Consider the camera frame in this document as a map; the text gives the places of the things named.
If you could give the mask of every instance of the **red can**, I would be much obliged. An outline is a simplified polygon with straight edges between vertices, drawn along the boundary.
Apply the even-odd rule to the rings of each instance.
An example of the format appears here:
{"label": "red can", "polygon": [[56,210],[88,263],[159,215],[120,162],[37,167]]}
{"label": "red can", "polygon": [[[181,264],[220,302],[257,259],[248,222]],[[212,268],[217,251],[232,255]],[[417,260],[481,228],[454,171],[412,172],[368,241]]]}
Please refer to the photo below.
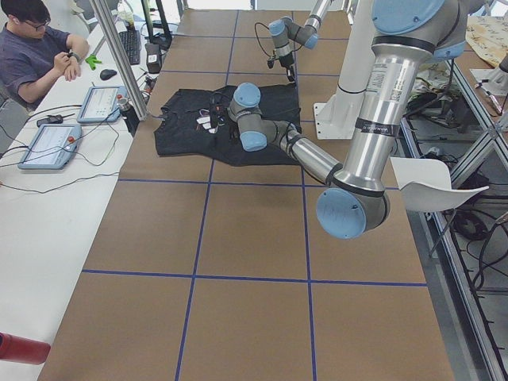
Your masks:
{"label": "red can", "polygon": [[49,349],[42,341],[0,333],[0,360],[38,365],[46,361]]}

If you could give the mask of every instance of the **watch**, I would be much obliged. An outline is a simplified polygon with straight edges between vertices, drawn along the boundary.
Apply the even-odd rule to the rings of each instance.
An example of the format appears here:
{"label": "watch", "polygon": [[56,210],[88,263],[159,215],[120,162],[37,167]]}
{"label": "watch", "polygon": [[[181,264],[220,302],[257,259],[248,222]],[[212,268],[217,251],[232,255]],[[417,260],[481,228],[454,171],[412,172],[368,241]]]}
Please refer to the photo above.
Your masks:
{"label": "watch", "polygon": [[71,57],[76,58],[76,60],[78,61],[78,63],[81,61],[81,57],[80,57],[80,56],[78,56],[78,55],[77,55],[76,53],[74,53],[74,52],[69,52],[69,53],[67,54],[67,57],[69,57],[69,58],[71,58]]}

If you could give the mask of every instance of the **computer mouse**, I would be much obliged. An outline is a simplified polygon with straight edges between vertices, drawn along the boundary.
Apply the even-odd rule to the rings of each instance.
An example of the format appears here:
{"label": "computer mouse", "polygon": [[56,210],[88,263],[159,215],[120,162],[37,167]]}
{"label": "computer mouse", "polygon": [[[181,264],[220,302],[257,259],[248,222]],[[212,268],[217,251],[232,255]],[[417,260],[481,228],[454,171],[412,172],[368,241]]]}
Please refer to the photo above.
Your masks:
{"label": "computer mouse", "polygon": [[113,69],[104,69],[101,71],[101,74],[99,75],[103,81],[107,81],[111,77],[115,76],[117,74],[116,70]]}

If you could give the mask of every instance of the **glasses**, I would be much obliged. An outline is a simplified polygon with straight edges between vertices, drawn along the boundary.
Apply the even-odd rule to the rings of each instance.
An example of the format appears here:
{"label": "glasses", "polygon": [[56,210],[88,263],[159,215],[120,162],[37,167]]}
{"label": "glasses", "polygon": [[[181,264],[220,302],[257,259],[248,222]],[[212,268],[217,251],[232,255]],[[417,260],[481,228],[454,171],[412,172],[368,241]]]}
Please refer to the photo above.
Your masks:
{"label": "glasses", "polygon": [[32,28],[35,29],[36,32],[39,31],[40,28],[45,28],[46,26],[49,25],[49,23],[51,22],[51,19],[50,20],[47,20],[44,24],[39,24],[39,25],[34,25],[34,24],[30,24],[28,21],[24,21],[26,24],[30,25]]}

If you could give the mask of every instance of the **green object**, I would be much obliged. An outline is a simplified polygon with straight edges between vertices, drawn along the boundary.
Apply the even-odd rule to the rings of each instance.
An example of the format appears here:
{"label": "green object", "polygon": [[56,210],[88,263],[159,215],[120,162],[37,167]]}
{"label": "green object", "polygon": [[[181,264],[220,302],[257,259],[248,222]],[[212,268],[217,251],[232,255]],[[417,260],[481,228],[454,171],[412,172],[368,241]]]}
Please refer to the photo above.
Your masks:
{"label": "green object", "polygon": [[102,61],[99,61],[95,54],[90,54],[85,62],[90,65],[90,69],[92,70],[95,70],[95,64],[102,64]]}

